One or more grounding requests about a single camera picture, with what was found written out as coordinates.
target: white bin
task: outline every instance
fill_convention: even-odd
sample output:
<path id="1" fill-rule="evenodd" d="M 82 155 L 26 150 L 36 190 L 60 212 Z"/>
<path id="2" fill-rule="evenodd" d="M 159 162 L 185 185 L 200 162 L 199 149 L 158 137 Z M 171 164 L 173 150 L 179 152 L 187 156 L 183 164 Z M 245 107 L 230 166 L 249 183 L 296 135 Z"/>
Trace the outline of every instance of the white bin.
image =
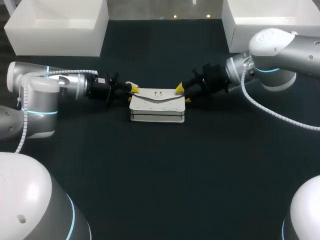
<path id="1" fill-rule="evenodd" d="M 22 0 L 5 25 L 17 56 L 99 57 L 107 0 Z"/>
<path id="2" fill-rule="evenodd" d="M 320 37 L 320 11 L 312 0 L 223 0 L 222 22 L 231 53 L 247 51 L 251 38 L 267 28 Z"/>

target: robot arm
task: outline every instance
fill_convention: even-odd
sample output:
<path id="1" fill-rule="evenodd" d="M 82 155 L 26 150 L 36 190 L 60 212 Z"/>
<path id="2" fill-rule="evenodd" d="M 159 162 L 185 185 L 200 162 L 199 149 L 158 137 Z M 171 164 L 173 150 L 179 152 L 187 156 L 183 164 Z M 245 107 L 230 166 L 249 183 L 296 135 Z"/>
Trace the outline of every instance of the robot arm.
<path id="1" fill-rule="evenodd" d="M 249 59 L 245 82 L 259 79 L 265 89 L 282 91 L 296 80 L 296 74 L 320 78 L 320 38 L 300 36 L 277 28 L 258 32 L 249 43 L 249 51 L 227 59 L 225 67 L 203 66 L 203 74 L 196 74 L 189 81 L 181 82 L 176 92 L 185 95 L 203 96 L 239 86 Z M 201 91 L 189 93 L 193 85 L 201 86 Z"/>
<path id="2" fill-rule="evenodd" d="M 296 73 L 320 78 L 320 41 L 276 28 L 258 32 L 249 43 L 255 73 L 270 91 L 290 87 Z"/>
<path id="3" fill-rule="evenodd" d="M 47 138 L 54 134 L 58 99 L 81 100 L 84 97 L 106 101 L 107 106 L 115 99 L 128 101 L 131 93 L 139 92 L 133 83 L 120 83 L 119 74 L 113 78 L 98 77 L 96 74 L 73 73 L 61 68 L 12 62 L 8 68 L 7 87 L 12 93 L 23 99 L 24 76 L 29 73 L 48 73 L 59 71 L 59 74 L 30 76 L 27 80 L 27 122 L 28 138 Z M 21 135 L 25 122 L 24 112 L 0 106 L 0 140 Z"/>

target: black table surface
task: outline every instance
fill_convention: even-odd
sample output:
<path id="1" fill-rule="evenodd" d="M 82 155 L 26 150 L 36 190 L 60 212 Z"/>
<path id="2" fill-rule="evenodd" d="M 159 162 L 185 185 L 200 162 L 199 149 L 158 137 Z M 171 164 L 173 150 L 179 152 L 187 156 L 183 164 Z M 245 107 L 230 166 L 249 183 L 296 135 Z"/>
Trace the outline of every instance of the black table surface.
<path id="1" fill-rule="evenodd" d="M 193 67 L 229 57 L 221 20 L 110 21 L 101 57 L 32 62 L 174 89 Z M 247 90 L 280 114 L 320 125 L 316 79 L 298 75 L 278 93 L 258 82 Z M 276 240 L 294 193 L 320 175 L 320 133 L 260 111 L 240 89 L 213 98 L 187 109 L 183 124 L 131 122 L 125 106 L 64 102 L 54 136 L 27 140 L 22 153 L 56 178 L 95 240 Z M 17 144 L 3 141 L 0 151 Z"/>

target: white box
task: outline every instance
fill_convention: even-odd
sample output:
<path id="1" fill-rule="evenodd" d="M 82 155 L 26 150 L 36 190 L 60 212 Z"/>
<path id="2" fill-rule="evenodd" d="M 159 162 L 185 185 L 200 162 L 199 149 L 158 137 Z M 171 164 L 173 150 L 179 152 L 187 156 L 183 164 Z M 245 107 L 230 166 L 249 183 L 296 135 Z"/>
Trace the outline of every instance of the white box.
<path id="1" fill-rule="evenodd" d="M 4 29 L 15 54 L 99 57 L 107 0 L 22 0 Z"/>
<path id="2" fill-rule="evenodd" d="M 251 38 L 267 28 L 320 37 L 320 11 L 312 0 L 223 0 L 222 22 L 231 53 L 247 51 Z"/>
<path id="3" fill-rule="evenodd" d="M 130 102 L 131 120 L 137 122 L 183 123 L 185 96 L 175 89 L 139 88 Z"/>

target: white cable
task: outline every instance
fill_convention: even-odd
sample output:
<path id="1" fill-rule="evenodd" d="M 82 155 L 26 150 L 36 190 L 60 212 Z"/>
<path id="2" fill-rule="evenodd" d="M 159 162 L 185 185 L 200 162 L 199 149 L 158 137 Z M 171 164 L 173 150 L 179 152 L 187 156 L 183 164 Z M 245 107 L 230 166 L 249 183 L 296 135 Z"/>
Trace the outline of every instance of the white cable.
<path id="1" fill-rule="evenodd" d="M 252 103 L 253 105 L 255 105 L 256 107 L 258 107 L 259 109 L 261 109 L 262 111 L 264 111 L 268 114 L 271 114 L 272 116 L 274 116 L 278 119 L 286 121 L 287 123 L 293 124 L 295 126 L 298 126 L 298 127 L 304 128 L 304 129 L 309 129 L 309 130 L 313 130 L 313 131 L 320 131 L 320 127 L 318 127 L 318 126 L 311 126 L 311 125 L 303 124 L 301 122 L 292 120 L 288 117 L 282 116 L 282 115 L 262 106 L 261 104 L 257 103 L 255 100 L 252 99 L 252 97 L 249 96 L 249 94 L 247 93 L 247 90 L 246 90 L 246 86 L 245 86 L 245 77 L 246 77 L 246 73 L 247 73 L 247 70 L 248 70 L 248 67 L 249 67 L 249 64 L 251 63 L 251 61 L 252 61 L 252 58 L 250 58 L 249 61 L 246 63 L 244 70 L 243 70 L 243 73 L 242 73 L 242 77 L 241 77 L 241 89 L 242 89 L 244 96 L 249 100 L 249 102 Z"/>
<path id="2" fill-rule="evenodd" d="M 21 81 L 25 78 L 24 80 L 24 89 L 23 89 L 23 129 L 22 129 L 22 136 L 19 142 L 19 145 L 17 149 L 15 150 L 15 153 L 18 154 L 20 153 L 26 137 L 27 137 L 27 129 L 28 129 L 28 93 L 27 93 L 27 88 L 28 88 L 28 78 L 29 77 L 40 77 L 40 76 L 48 76 L 48 75 L 58 75 L 58 74 L 94 74 L 98 75 L 97 71 L 94 70 L 62 70 L 62 71 L 49 71 L 49 72 L 29 72 L 25 74 Z"/>
<path id="3" fill-rule="evenodd" d="M 246 82 L 245 85 L 248 86 L 249 84 L 253 84 L 253 83 L 257 82 L 257 81 L 258 81 L 258 79 L 255 78 L 255 79 L 253 79 L 253 80 L 251 80 L 251 81 Z M 230 93 L 230 92 L 232 92 L 233 90 L 236 90 L 236 89 L 239 89 L 239 88 L 241 88 L 241 85 L 232 86 L 232 87 L 230 87 L 230 88 L 228 89 L 228 92 Z"/>

